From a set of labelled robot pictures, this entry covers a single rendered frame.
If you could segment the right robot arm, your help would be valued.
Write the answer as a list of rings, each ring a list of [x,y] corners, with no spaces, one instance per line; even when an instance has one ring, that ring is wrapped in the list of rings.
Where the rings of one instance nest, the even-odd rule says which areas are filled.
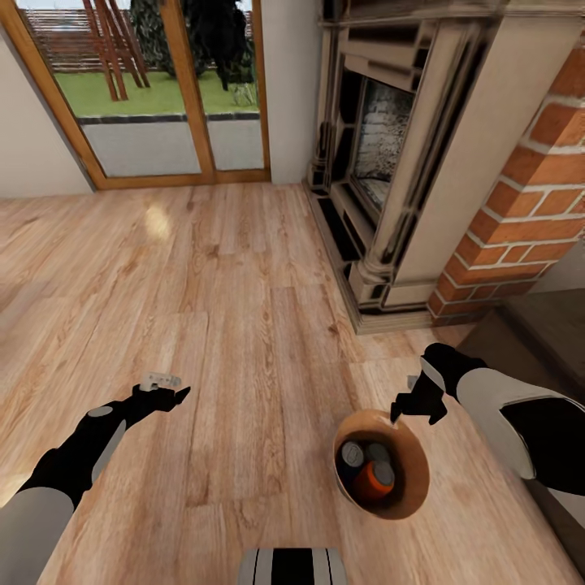
[[[409,393],[391,404],[401,414],[448,414],[441,397],[456,397],[503,461],[523,479],[536,479],[585,529],[585,408],[534,384],[503,375],[454,347],[433,344],[420,357],[420,376],[408,375]]]

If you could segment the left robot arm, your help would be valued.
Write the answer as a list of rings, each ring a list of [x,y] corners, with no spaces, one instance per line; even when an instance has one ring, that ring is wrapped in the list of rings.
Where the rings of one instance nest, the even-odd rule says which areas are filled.
[[[171,412],[191,392],[175,375],[145,372],[126,401],[91,409],[59,448],[35,466],[32,477],[0,509],[0,585],[37,585],[51,553],[110,460],[125,431],[155,410]]]

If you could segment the robot trunk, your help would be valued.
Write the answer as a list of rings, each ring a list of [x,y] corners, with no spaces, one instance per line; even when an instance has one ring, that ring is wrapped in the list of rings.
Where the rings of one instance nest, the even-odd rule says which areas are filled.
[[[349,585],[338,548],[248,548],[236,585]]]

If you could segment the trash can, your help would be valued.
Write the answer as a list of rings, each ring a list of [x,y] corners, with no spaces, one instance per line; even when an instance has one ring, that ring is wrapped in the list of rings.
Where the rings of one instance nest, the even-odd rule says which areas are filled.
[[[333,442],[333,459],[337,486],[344,497],[372,517],[387,522],[411,518],[427,500],[431,484],[430,466],[425,450],[414,432],[399,418],[397,429],[373,418],[375,415],[390,420],[391,414],[379,409],[362,409],[350,414],[339,426]],[[336,473],[340,447],[345,442],[356,442],[362,450],[367,442],[380,442],[390,450],[390,468],[395,475],[393,489],[377,500],[374,507],[362,505],[353,492],[353,484],[343,483]]]

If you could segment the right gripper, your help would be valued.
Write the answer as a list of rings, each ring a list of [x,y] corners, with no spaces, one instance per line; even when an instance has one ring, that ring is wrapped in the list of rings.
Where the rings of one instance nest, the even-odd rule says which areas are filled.
[[[441,396],[427,395],[418,387],[418,381],[414,389],[409,393],[399,393],[396,402],[391,404],[392,424],[400,417],[401,414],[406,416],[430,416],[430,425],[434,425],[448,414],[446,406],[441,400]]]

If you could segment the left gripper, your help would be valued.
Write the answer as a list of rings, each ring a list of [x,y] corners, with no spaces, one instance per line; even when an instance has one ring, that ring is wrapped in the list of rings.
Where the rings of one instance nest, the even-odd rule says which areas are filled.
[[[132,396],[141,403],[143,408],[143,420],[146,416],[152,414],[155,410],[171,412],[173,407],[181,404],[191,392],[191,388],[184,388],[182,391],[175,393],[173,389],[159,388],[151,392],[141,391],[140,384],[133,387]]]

